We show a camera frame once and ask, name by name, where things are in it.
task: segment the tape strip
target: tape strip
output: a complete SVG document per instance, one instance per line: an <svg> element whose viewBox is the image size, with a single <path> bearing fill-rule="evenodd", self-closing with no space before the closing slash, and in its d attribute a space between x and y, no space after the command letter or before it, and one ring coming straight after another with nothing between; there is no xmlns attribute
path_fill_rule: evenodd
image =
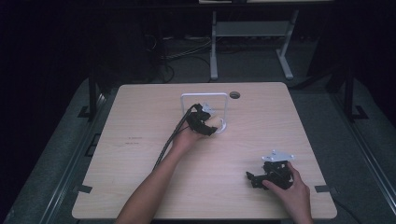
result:
<svg viewBox="0 0 396 224"><path fill-rule="evenodd" d="M84 192L84 193L91 193L92 187L81 185L81 186L75 186L73 191L74 192Z"/></svg>
<svg viewBox="0 0 396 224"><path fill-rule="evenodd" d="M327 185L315 186L315 190L317 193L330 192L330 188Z"/></svg>

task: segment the dark background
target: dark background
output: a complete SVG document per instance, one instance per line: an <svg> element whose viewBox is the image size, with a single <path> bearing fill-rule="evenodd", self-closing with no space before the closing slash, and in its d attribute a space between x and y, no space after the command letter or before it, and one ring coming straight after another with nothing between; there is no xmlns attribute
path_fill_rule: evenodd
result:
<svg viewBox="0 0 396 224"><path fill-rule="evenodd" d="M143 33L159 35L161 30L182 38L210 32L210 12L164 13L158 29L158 14L105 11L92 15L86 8L90 4L86 0L0 0L0 220L90 73L99 74L96 81L101 91L122 83L149 82L157 76L158 62L155 53L145 51L148 41ZM330 14L302 11L293 39L315 40L321 35L308 75L335 63L352 68L396 126L395 4L392 0L336 1ZM318 23L326 26L313 30L320 27Z"/></svg>

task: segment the dark floor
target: dark floor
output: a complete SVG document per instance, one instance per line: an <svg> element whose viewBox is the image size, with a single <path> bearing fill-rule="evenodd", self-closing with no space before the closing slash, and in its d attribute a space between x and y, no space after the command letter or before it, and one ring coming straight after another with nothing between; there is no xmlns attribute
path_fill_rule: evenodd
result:
<svg viewBox="0 0 396 224"><path fill-rule="evenodd" d="M179 49L182 44L187 47ZM245 42L240 50L219 54L219 79L216 82L279 81L293 86L306 79L316 42L294 41L290 44L287 58L295 75L294 80L283 77L275 53L275 48L278 47L276 41L256 44L254 41ZM193 47L191 42L173 40L169 40L167 46L170 53ZM169 83L207 82L210 77L208 56L208 52L195 53L169 62L168 65L175 72ZM166 78L171 75L165 73L164 68L163 73ZM343 101L343 91L327 93L325 85L328 79L325 77L304 90L290 91L320 169L337 204L336 218L317 220L316 223L359 223L356 218L361 223L396 223L395 212L391 210L369 168L370 162L363 156L355 129L375 155L392 186L396 186L396 131L375 105L366 88L357 80L354 105L360 105L368 119L350 123L343 114L340 103ZM161 82L160 78L152 81ZM114 88L100 98L98 114L93 122L88 122L86 118L78 118L80 109L89 103L88 81L81 84L14 203L6 223L113 222L76 220L71 216L71 209L77 198L75 186L81 184L92 159L84 154L90 148L92 139L102 131L116 94L117 88Z"/></svg>

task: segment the hand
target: hand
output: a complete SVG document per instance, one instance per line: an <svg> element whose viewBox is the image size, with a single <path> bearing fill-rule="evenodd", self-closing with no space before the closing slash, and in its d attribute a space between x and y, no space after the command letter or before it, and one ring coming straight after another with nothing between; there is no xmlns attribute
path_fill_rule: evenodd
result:
<svg viewBox="0 0 396 224"><path fill-rule="evenodd" d="M263 180L262 183L279 197L294 222L298 224L314 223L311 216L309 187L303 182L300 173L294 169L290 162L288 162L288 167L293 176L293 185L290 188L282 189L268 180Z"/></svg>
<svg viewBox="0 0 396 224"><path fill-rule="evenodd" d="M184 154L202 137L202 134L194 132L185 121L173 140L171 151L176 150Z"/></svg>

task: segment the table surface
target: table surface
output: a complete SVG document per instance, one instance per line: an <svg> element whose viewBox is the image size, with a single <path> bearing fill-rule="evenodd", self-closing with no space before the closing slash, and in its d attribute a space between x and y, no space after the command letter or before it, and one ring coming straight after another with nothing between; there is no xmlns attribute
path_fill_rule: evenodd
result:
<svg viewBox="0 0 396 224"><path fill-rule="evenodd" d="M178 165L156 218L288 218L269 190L254 189L246 171L263 175L262 156L273 149L293 154L293 165L311 189L313 218L333 218L336 209L304 127L283 83L125 85L109 113L73 208L75 218L115 218L151 172L166 140L182 117L180 95L238 91L229 98L227 128L200 140ZM208 103L221 116L223 99Z"/></svg>

